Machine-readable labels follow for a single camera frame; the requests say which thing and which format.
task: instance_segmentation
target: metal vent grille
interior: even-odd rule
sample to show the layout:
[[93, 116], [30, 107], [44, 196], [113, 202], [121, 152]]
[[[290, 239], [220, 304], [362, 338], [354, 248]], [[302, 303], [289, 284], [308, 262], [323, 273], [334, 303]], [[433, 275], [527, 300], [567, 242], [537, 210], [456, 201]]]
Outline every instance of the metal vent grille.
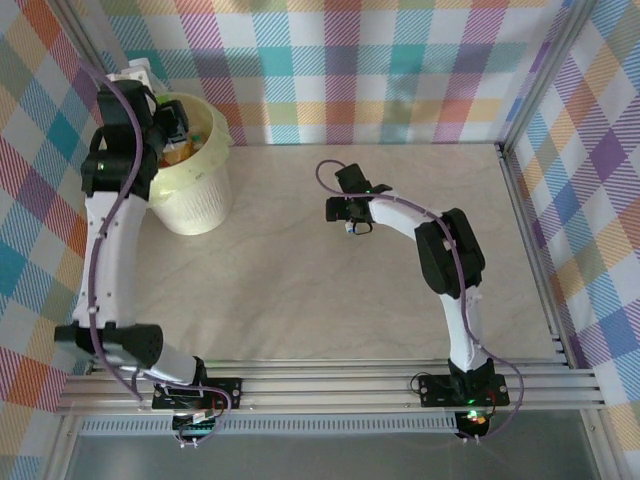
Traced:
[[[452, 413], [354, 415], [234, 415], [220, 428], [224, 434], [375, 434], [450, 433]], [[160, 435], [171, 433], [171, 417], [86, 417], [80, 435]]]

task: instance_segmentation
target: black mounting plate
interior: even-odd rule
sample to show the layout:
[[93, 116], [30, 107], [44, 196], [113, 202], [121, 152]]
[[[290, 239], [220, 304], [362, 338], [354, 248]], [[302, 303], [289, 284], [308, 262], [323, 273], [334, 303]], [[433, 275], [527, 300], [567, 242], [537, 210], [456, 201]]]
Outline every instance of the black mounting plate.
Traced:
[[422, 407], [493, 407], [494, 401], [488, 391], [491, 391], [495, 396], [495, 406], [504, 407], [509, 405], [509, 391], [506, 387], [504, 375], [494, 374], [487, 385], [487, 390], [461, 401], [456, 398], [455, 391], [450, 387], [449, 375], [420, 375], [418, 377], [418, 393]]
[[[231, 408], [240, 407], [242, 397], [241, 378], [206, 378], [202, 381], [205, 387], [216, 387], [224, 390], [231, 397]], [[227, 408], [224, 397], [211, 392], [180, 390], [163, 387], [159, 383], [154, 385], [153, 410], [203, 410], [215, 406], [216, 409]]]

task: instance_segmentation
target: plaid backdrop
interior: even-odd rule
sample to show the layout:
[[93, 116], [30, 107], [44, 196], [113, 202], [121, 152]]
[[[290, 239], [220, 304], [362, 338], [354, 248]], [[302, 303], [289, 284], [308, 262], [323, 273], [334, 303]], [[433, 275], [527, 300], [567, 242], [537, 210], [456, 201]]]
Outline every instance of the plaid backdrop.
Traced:
[[236, 145], [493, 142], [572, 0], [75, 0], [112, 70], [148, 57]]
[[0, 479], [35, 477], [75, 363], [53, 329], [82, 275], [95, 93], [44, 0], [0, 2]]
[[562, 320], [640, 478], [640, 0], [600, 0], [516, 153]]

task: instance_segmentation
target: aluminum rail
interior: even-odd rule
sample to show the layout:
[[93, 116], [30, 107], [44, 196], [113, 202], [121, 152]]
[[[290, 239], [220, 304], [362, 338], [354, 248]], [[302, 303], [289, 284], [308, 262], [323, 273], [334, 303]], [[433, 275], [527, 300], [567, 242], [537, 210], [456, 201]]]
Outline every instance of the aluminum rail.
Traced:
[[[447, 374], [442, 361], [419, 360], [305, 360], [223, 361], [207, 365], [210, 377], [240, 377], [242, 413], [399, 413], [447, 411], [422, 408], [409, 380], [418, 372]], [[572, 370], [562, 363], [518, 362], [525, 380], [525, 410], [600, 409], [602, 394], [591, 370]], [[502, 366], [513, 408], [519, 384], [515, 373]], [[153, 384], [139, 381], [143, 409], [104, 372], [72, 376], [58, 405], [63, 415], [157, 414], [150, 409]]]

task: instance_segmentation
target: marble surface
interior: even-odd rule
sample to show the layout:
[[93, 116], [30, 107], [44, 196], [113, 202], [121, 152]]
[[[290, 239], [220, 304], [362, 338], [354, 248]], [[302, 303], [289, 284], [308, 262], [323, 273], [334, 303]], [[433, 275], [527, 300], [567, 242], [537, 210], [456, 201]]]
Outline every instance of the marble surface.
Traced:
[[[442, 305], [409, 238], [327, 223], [314, 179], [324, 158], [358, 162], [375, 185], [434, 209], [462, 208], [487, 267], [486, 345], [553, 354], [494, 148], [489, 145], [237, 147], [233, 211], [210, 233], [169, 232], [149, 211], [138, 244], [138, 321], [205, 359], [447, 358]], [[323, 178], [333, 181], [333, 167]]]

